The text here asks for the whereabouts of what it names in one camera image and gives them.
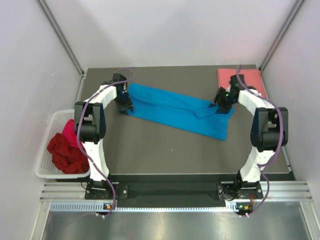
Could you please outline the blue t shirt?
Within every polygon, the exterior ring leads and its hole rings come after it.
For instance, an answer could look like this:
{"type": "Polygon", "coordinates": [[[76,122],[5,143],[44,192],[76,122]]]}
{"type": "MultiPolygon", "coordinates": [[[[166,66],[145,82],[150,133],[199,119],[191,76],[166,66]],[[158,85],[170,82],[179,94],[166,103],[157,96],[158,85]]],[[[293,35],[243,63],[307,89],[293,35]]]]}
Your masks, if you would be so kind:
{"type": "Polygon", "coordinates": [[[227,114],[217,113],[219,107],[209,107],[209,100],[137,83],[129,85],[128,93],[133,103],[130,116],[222,141],[227,138],[233,108],[227,114]]]}

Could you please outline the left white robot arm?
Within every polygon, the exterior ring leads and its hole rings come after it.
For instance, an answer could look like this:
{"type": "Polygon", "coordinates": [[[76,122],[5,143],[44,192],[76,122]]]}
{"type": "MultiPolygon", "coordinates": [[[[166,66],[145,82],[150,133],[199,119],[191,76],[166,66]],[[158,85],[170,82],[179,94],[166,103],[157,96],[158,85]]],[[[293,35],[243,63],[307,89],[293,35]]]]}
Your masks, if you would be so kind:
{"type": "Polygon", "coordinates": [[[74,133],[79,150],[89,163],[90,180],[87,190],[96,190],[102,198],[115,198],[113,186],[107,167],[103,140],[107,131],[105,108],[115,102],[120,114],[134,112],[134,105],[128,93],[128,82],[119,72],[112,79],[103,82],[98,90],[88,99],[74,105],[74,133]]]}

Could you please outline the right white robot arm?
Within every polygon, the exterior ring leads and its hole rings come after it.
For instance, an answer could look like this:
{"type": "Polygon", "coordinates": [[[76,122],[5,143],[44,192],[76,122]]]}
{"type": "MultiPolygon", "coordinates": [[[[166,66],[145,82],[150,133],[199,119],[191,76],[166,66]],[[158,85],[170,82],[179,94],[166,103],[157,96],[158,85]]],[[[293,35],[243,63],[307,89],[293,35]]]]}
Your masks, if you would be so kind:
{"type": "Polygon", "coordinates": [[[248,86],[243,74],[230,77],[229,87],[220,87],[210,107],[217,107],[216,113],[228,114],[234,104],[244,106],[252,115],[250,131],[251,151],[245,165],[238,171],[233,192],[245,198],[252,190],[258,189],[261,172],[278,157],[288,143],[289,111],[277,107],[262,96],[253,86],[248,86]]]}

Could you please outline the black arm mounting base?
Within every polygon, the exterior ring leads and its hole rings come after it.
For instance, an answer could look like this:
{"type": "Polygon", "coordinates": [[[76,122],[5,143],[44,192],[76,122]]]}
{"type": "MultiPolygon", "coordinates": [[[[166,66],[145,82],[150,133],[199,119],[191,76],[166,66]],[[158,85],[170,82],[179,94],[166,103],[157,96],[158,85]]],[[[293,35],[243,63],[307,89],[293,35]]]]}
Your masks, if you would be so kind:
{"type": "Polygon", "coordinates": [[[235,174],[112,175],[105,180],[86,179],[85,199],[111,200],[119,207],[182,207],[219,205],[224,200],[259,200],[260,183],[243,182],[235,174]]]}

